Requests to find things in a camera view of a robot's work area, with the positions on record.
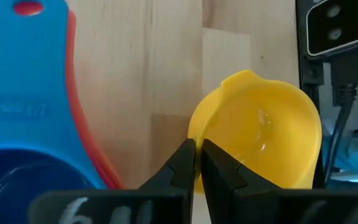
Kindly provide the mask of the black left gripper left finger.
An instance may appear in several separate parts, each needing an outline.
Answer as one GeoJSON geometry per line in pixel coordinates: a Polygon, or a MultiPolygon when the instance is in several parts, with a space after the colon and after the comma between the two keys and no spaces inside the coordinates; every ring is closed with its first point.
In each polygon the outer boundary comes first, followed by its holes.
{"type": "Polygon", "coordinates": [[[186,139],[160,170],[140,189],[178,188],[192,192],[195,184],[195,142],[186,139]]]}

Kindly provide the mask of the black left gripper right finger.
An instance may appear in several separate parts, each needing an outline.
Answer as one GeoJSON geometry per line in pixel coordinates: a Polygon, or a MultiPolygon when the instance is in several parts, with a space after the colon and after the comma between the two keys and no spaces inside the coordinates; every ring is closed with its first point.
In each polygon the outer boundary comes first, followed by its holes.
{"type": "Polygon", "coordinates": [[[201,148],[201,177],[212,224],[277,224],[280,187],[210,140],[201,148]]]}

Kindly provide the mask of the yellow measuring cup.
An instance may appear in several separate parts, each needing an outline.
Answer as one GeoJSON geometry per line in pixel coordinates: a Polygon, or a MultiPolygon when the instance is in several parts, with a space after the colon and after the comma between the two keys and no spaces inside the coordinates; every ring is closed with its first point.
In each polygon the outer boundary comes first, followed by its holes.
{"type": "Polygon", "coordinates": [[[322,141],[309,96],[252,70],[224,79],[194,110],[187,136],[208,139],[242,165],[284,189],[311,189],[322,141]]]}

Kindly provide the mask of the red measuring cup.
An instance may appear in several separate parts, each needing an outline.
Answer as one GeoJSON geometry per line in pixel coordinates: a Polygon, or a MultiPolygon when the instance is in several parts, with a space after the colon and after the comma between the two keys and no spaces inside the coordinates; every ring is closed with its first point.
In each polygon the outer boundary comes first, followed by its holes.
{"type": "Polygon", "coordinates": [[[42,48],[45,68],[37,68],[41,82],[52,79],[48,98],[35,93],[20,96],[23,118],[8,121],[0,130],[0,148],[26,149],[61,159],[78,169],[98,189],[121,189],[119,175],[98,148],[88,128],[76,90],[73,53],[75,15],[64,0],[11,0],[21,26],[16,47],[34,56],[42,48]]]}

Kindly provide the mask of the blue measuring cup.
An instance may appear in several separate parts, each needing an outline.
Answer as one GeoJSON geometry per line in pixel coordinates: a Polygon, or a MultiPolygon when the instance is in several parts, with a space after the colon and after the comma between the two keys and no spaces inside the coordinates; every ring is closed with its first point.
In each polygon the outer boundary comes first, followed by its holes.
{"type": "Polygon", "coordinates": [[[65,0],[0,0],[0,224],[49,190],[104,189],[66,88],[65,0]]]}

